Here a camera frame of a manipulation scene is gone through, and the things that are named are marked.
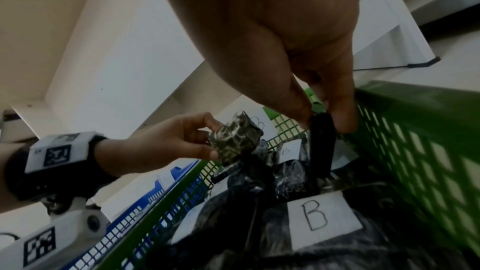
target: black cable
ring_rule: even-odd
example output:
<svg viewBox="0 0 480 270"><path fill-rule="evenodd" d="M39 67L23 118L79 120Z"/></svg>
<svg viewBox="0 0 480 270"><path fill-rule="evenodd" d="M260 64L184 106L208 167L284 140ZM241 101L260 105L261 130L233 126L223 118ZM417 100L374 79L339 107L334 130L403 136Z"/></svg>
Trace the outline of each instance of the black cable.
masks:
<svg viewBox="0 0 480 270"><path fill-rule="evenodd" d="M10 233L10 232L0 232L0 236L1 235L6 235L6 236L9 236L9 237L12 237L15 241L18 241L20 239L20 237L18 237L18 235Z"/></svg>

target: green plastic basket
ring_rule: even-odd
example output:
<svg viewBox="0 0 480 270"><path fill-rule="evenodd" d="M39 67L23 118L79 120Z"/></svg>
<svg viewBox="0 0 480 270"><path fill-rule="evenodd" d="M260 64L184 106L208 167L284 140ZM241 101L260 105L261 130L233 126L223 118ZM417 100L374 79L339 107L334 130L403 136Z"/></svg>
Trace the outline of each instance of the green plastic basket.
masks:
<svg viewBox="0 0 480 270"><path fill-rule="evenodd" d="M305 91L312 102L318 99ZM366 152L429 212L458 245L480 255L480 94L475 92L372 81L356 90L359 130L344 136ZM270 149L303 130L291 119L264 108L278 136ZM106 254L96 269L142 268L143 256L158 234L181 220L191 197L212 188L218 164L200 161Z"/></svg>

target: human arm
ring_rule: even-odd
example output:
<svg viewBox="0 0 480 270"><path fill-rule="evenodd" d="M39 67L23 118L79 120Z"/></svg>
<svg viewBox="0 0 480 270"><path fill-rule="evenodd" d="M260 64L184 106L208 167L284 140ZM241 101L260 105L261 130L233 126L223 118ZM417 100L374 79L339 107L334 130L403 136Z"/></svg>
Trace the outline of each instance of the human arm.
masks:
<svg viewBox="0 0 480 270"><path fill-rule="evenodd" d="M307 82L336 129L357 127L352 36L359 0L169 0L227 83L307 127Z"/></svg>
<svg viewBox="0 0 480 270"><path fill-rule="evenodd" d="M93 151L94 158L102 170L114 177L160 169L178 158L217 160L218 153L208 144L208 132L199 129L217 131L221 126L210 113L175 116L128 139L100 141ZM5 179L7 162L23 146L0 144L0 213L32 203L19 201Z"/></svg>

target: black wristband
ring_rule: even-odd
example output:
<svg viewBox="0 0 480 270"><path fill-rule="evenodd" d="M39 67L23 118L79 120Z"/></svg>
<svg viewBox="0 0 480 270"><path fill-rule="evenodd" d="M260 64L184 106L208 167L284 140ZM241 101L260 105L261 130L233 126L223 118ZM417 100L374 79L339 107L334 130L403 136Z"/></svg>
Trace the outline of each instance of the black wristband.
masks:
<svg viewBox="0 0 480 270"><path fill-rule="evenodd" d="M106 139L96 135L88 144L87 160L25 173L31 145L18 149L5 165L8 189L19 201L38 201L51 195L89 199L118 179L105 172L95 159L95 146Z"/></svg>

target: blue basket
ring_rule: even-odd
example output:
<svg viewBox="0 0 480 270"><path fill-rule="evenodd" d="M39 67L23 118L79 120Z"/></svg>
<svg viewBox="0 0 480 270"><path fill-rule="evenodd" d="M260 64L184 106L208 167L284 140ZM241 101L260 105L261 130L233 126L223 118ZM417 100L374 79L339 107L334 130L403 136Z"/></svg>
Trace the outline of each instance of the blue basket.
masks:
<svg viewBox="0 0 480 270"><path fill-rule="evenodd" d="M129 230L135 221L142 216L142 213L148 211L149 205L161 199L165 193L173 188L177 182L196 164L198 160L192 162L184 168L174 167L170 173L175 180L168 189L163 189L158 180L155 180L152 190L147 192L127 210L125 210L117 219L111 222L106 228L106 235L90 250L85 251L78 259L73 260L68 265L64 266L62 270L86 270L101 257L110 251L115 244L122 238L122 235Z"/></svg>

